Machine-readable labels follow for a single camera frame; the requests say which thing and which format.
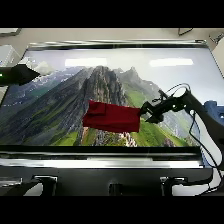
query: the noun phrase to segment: folded red fabric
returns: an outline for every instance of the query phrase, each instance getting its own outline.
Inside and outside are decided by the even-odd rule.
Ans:
[[[83,127],[122,133],[139,132],[140,108],[117,106],[89,101],[89,109],[83,117]]]

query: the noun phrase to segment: robotic arm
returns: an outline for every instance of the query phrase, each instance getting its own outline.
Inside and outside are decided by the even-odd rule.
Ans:
[[[182,93],[178,95],[178,90],[180,92],[180,90],[183,89],[184,91],[182,91]],[[160,102],[155,106],[150,104],[148,101],[145,102],[140,110],[140,114],[143,115],[149,113],[151,117],[148,118],[146,122],[155,124],[162,122],[163,114],[170,110],[172,110],[173,112],[185,110],[193,117],[192,126],[194,122],[197,122],[197,125],[200,130],[200,141],[192,135],[192,126],[189,133],[198,143],[200,143],[202,151],[208,163],[213,167],[213,179],[218,178],[220,180],[220,184],[216,183],[215,187],[209,189],[215,190],[217,189],[217,185],[220,186],[222,184],[222,174],[220,170],[224,168],[224,125],[222,124],[222,119],[224,118],[224,116],[218,111],[216,111],[216,116],[211,116],[207,111],[206,107],[202,105],[191,94],[190,90],[188,90],[187,88],[179,88],[178,90],[176,90],[171,96],[166,95],[166,93],[160,90],[160,99],[155,99],[153,101],[155,102],[160,100]],[[192,195],[198,195],[202,192],[207,193],[209,191],[207,184],[205,186],[201,186],[201,189],[204,190],[200,192],[198,191],[200,185],[196,185],[196,183],[189,184],[185,183],[183,180],[168,178],[167,181],[163,182],[163,187],[165,188],[165,195],[175,195],[174,190],[177,189],[176,187],[179,184],[182,184],[182,186],[188,185],[188,188],[191,188],[191,192],[195,192],[192,193]]]

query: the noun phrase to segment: display screen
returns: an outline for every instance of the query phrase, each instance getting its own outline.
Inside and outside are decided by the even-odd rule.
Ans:
[[[192,117],[169,111],[159,124],[140,118],[139,132],[84,127],[89,100],[140,108],[180,83],[204,104],[223,105],[223,79],[208,49],[97,49],[27,51],[44,76],[9,87],[0,108],[0,144],[28,146],[196,146]],[[200,130],[193,126],[200,139]]]

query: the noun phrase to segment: wallpaper image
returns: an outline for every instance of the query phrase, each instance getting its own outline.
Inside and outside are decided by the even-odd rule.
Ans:
[[[35,66],[35,58],[30,58]],[[42,63],[47,76],[23,86],[11,86],[0,108],[0,144],[32,146],[194,146],[189,136],[192,118],[168,112],[160,124],[140,120],[139,133],[111,133],[83,128],[88,101],[141,107],[159,97],[159,84],[140,78],[129,69],[109,66],[54,68]],[[199,138],[194,125],[193,133]]]

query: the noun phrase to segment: sky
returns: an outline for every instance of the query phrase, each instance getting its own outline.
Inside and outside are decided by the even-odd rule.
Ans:
[[[151,48],[151,49],[97,49],[97,50],[45,50],[27,51],[37,63],[46,61],[56,70],[66,68],[66,59],[106,59],[110,69],[123,71],[135,67],[139,77],[152,81],[164,92],[171,87],[188,83],[192,94],[202,103],[214,100],[224,105],[224,79],[209,49],[200,48]],[[153,67],[158,59],[190,59],[189,65]]]

